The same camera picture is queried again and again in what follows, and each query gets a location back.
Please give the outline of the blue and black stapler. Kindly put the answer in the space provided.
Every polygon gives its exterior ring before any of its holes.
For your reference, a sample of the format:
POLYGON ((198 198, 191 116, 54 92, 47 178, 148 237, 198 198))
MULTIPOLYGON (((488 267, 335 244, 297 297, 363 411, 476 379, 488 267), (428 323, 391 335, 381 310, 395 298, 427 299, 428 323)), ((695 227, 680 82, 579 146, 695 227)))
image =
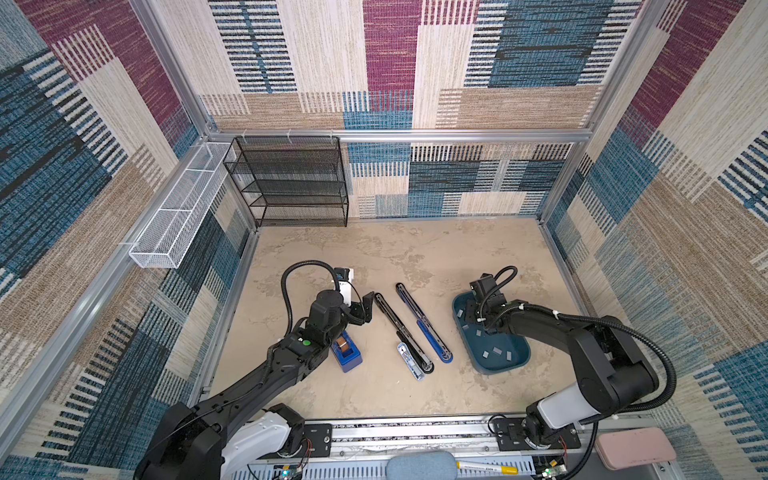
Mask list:
POLYGON ((445 342, 437 334, 436 330, 432 326, 431 322, 423 312, 421 307, 414 300, 410 292, 405 285, 398 282, 395 285, 395 290, 398 293, 401 300, 408 306, 411 312, 416 318, 416 322, 422 333, 425 335, 427 341, 443 363, 451 363, 453 361, 453 353, 447 347, 445 342))

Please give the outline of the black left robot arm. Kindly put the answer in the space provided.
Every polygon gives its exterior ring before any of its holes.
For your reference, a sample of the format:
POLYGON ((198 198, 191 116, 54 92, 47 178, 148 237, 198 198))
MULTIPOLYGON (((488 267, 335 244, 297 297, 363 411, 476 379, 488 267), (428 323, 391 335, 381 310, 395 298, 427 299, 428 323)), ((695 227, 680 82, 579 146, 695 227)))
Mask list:
POLYGON ((290 323, 266 360, 219 394, 167 409, 134 478, 222 479, 284 447, 300 449, 303 418, 285 405, 267 405, 320 366, 348 325, 369 323, 375 297, 345 299, 338 271, 314 264, 331 274, 333 287, 317 294, 304 323, 290 323))

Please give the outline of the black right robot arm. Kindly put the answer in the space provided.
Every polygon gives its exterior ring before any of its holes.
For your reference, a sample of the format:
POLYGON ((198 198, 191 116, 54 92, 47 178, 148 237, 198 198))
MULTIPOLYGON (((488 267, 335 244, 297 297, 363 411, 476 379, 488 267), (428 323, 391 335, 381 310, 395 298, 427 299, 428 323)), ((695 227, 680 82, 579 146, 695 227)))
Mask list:
POLYGON ((618 413, 643 412, 664 405, 677 388, 671 357, 653 340, 613 316, 571 315, 524 300, 509 300, 502 288, 517 276, 509 265, 470 284, 469 320, 490 335, 531 338, 569 355, 575 381, 530 404, 517 424, 490 420, 500 444, 521 441, 533 450, 565 447, 564 433, 588 425, 590 437, 578 462, 564 478, 573 479, 597 447, 599 424, 618 413))

